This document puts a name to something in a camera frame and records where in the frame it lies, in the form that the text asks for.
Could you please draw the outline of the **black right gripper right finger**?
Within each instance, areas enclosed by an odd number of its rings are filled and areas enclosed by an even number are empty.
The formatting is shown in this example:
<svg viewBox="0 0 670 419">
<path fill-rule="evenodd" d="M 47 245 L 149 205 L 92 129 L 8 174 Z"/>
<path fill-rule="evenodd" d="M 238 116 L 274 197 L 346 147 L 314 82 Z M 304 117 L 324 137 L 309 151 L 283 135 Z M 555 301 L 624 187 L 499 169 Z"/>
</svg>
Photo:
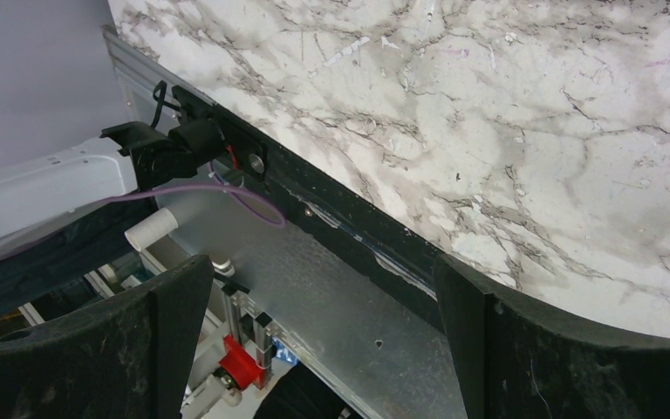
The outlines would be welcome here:
<svg viewBox="0 0 670 419">
<path fill-rule="evenodd" d="M 566 312 L 448 255 L 437 303 L 470 418 L 670 418 L 670 339 Z"/>
</svg>

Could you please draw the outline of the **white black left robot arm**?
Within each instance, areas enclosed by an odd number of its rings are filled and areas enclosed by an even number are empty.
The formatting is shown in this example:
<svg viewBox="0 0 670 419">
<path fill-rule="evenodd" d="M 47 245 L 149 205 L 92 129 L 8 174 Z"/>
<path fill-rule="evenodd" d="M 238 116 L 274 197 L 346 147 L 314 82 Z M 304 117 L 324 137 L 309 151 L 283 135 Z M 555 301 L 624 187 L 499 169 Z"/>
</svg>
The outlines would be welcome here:
<svg viewBox="0 0 670 419">
<path fill-rule="evenodd" d="M 211 119 L 167 134 L 131 121 L 76 147 L 0 168 L 0 245 L 71 210 L 191 178 L 225 150 Z"/>
</svg>

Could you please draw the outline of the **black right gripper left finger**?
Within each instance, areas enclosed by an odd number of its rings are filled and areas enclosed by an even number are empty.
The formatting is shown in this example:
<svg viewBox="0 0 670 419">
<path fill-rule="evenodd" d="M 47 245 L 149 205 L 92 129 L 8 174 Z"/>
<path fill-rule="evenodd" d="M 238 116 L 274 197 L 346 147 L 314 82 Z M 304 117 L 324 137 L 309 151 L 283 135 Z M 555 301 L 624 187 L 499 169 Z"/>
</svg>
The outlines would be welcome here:
<svg viewBox="0 0 670 419">
<path fill-rule="evenodd" d="M 0 418 L 177 418 L 214 268 L 187 259 L 0 339 Z"/>
</svg>

